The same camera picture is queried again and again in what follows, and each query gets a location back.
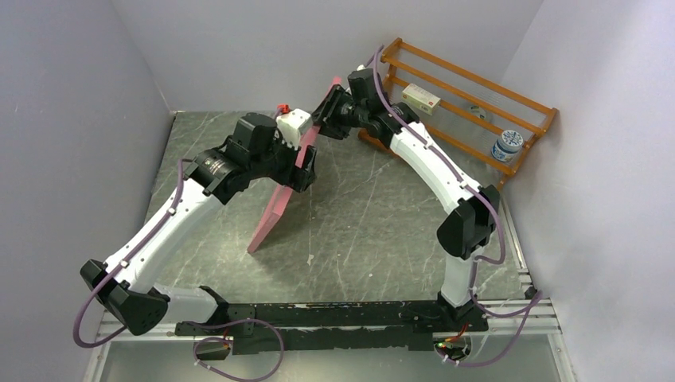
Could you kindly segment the pink wooden photo frame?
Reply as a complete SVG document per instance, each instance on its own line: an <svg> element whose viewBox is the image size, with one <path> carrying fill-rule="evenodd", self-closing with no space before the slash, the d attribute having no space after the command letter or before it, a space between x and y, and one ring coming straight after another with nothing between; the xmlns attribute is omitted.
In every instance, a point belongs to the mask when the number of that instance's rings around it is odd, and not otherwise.
<svg viewBox="0 0 675 382"><path fill-rule="evenodd" d="M311 127L301 138L302 149L298 153L299 164L306 155L306 147L313 145L318 136L318 127ZM294 190L288 186L277 185L273 192L267 207L265 208L260 222L258 223L250 244L247 247L247 253L254 253L262 244L267 235L279 222L279 219L284 214L284 211L291 199Z"/></svg>

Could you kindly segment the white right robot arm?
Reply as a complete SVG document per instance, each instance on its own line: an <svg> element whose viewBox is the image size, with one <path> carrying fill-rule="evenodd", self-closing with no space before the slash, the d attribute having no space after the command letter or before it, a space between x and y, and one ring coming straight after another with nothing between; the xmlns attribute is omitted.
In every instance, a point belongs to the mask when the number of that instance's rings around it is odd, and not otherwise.
<svg viewBox="0 0 675 382"><path fill-rule="evenodd" d="M484 254L495 236L504 240L498 209L501 196L493 185L482 186L461 170L431 137L416 112L406 103L389 103L379 74L371 68L351 72L347 88L335 84L312 112L319 133L334 139L346 138L354 128L402 158L434 193L446 213L436 231L447 253L440 296L446 302L437 312L439 323L456 330L475 306L478 263L501 264Z"/></svg>

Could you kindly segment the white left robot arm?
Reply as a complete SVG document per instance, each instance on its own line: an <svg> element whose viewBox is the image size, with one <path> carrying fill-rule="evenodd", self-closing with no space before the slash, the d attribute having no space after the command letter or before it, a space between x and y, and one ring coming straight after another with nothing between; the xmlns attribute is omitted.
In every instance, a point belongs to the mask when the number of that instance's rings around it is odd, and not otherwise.
<svg viewBox="0 0 675 382"><path fill-rule="evenodd" d="M96 300L135 336L161 322L196 322L208 334L228 323L228 303L213 289L181 289L157 278L183 240L252 181L269 178L302 192L314 181L316 149L302 144L312 125L294 109L272 118L247 113L219 146L179 166L176 189L145 226L104 261L90 259L80 274Z"/></svg>

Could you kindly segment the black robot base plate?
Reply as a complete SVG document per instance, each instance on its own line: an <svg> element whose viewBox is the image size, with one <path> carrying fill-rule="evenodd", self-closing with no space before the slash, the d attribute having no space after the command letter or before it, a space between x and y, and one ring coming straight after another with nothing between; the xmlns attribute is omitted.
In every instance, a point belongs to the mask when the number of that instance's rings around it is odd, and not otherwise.
<svg viewBox="0 0 675 382"><path fill-rule="evenodd" d="M232 337L233 353L406 348L426 351L457 333L485 332L483 312L467 304L453 308L436 300L232 304L204 327L187 321L179 337Z"/></svg>

